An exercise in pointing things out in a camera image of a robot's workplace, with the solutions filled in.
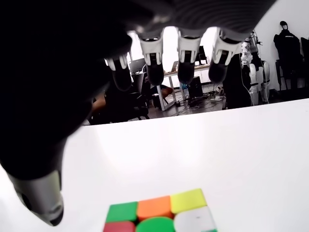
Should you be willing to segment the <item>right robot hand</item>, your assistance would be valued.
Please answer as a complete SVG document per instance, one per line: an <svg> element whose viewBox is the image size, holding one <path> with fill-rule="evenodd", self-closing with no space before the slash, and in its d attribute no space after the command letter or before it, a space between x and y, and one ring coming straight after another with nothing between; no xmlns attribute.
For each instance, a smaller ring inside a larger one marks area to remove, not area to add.
<svg viewBox="0 0 309 232"><path fill-rule="evenodd" d="M137 34L150 83L163 81L163 30L178 31L178 78L193 79L200 40L217 28L209 77L222 82L272 0L3 0L0 3L0 163L22 204L57 226L63 218L67 138L110 81L131 84Z"/></svg>

